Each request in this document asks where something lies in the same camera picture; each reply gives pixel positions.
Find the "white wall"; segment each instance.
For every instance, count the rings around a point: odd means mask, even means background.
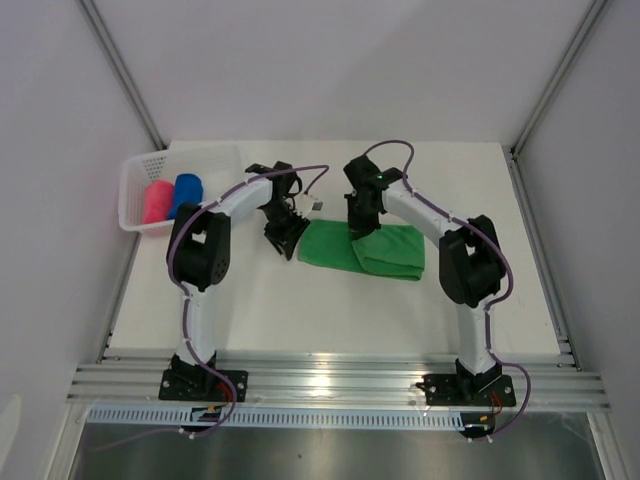
[[[0,476],[34,479],[130,245],[119,164],[151,147],[74,2],[2,2],[0,64],[0,407],[23,396]]]
[[[591,0],[97,0],[165,141],[511,144]]]
[[[616,0],[525,149],[525,181],[585,367],[640,476],[640,3]]]

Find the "green cloth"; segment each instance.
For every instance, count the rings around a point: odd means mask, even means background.
[[[313,220],[300,239],[298,260],[318,267],[418,281],[424,271],[424,237],[408,225],[383,225],[351,240],[346,222]]]

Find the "small black object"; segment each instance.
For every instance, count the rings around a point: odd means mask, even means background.
[[[217,422],[220,420],[222,407],[194,407],[191,409],[192,422]]]
[[[208,363],[215,368],[215,359]],[[243,370],[218,370],[236,387],[237,401],[244,402],[249,373]],[[158,398],[160,400],[186,402],[228,402],[228,394],[219,384],[224,384],[215,375],[210,374],[199,365],[189,365],[174,355],[169,368],[162,374],[162,383]]]
[[[293,167],[290,164],[284,162],[276,162],[273,168],[256,163],[245,171],[247,173],[262,174],[291,168]],[[287,260],[291,260],[298,240],[300,240],[300,237],[311,223],[308,219],[298,215],[286,201],[287,198],[292,198],[289,190],[291,190],[294,183],[297,183],[299,188],[301,188],[302,183],[296,172],[274,176],[269,180],[273,183],[271,200],[260,207],[260,210],[267,217],[264,236],[267,237],[267,240],[271,242],[271,245],[280,255],[284,255]]]
[[[381,172],[366,155],[351,160],[344,173],[353,187],[347,199],[347,222],[352,240],[366,237],[380,228],[378,215],[386,213],[382,204],[382,192],[402,178],[402,172],[390,168]]]
[[[427,405],[439,407],[491,407],[495,393],[503,407],[515,407],[516,396],[511,377],[502,374],[498,364],[477,375],[456,360],[456,373],[429,373],[416,387],[425,394]]]
[[[465,438],[482,438],[491,435],[496,429],[496,416],[492,413],[462,412],[460,419]]]
[[[200,210],[199,205],[183,203],[178,208],[167,261],[173,243],[187,221]],[[193,235],[205,233],[204,243]],[[173,274],[180,282],[190,283],[204,292],[217,285],[227,274],[231,261],[231,219],[224,213],[203,213],[180,240],[173,260]]]
[[[469,223],[489,237],[498,247],[493,222],[484,215]],[[469,254],[467,247],[474,249]],[[500,257],[478,235],[465,227],[449,230],[440,238],[440,285],[447,296],[457,304],[471,308],[483,298],[498,293],[500,279],[506,273]]]

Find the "metal floor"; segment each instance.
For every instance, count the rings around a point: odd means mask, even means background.
[[[457,433],[222,428],[91,451],[155,427],[87,424],[74,479],[604,479],[584,414],[528,414],[493,444]]]

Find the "blue cup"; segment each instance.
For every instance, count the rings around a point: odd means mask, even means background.
[[[176,184],[173,189],[173,202],[169,211],[169,220],[176,218],[178,207],[183,203],[198,204],[202,201],[204,190],[202,180],[193,173],[182,173],[176,177]]]

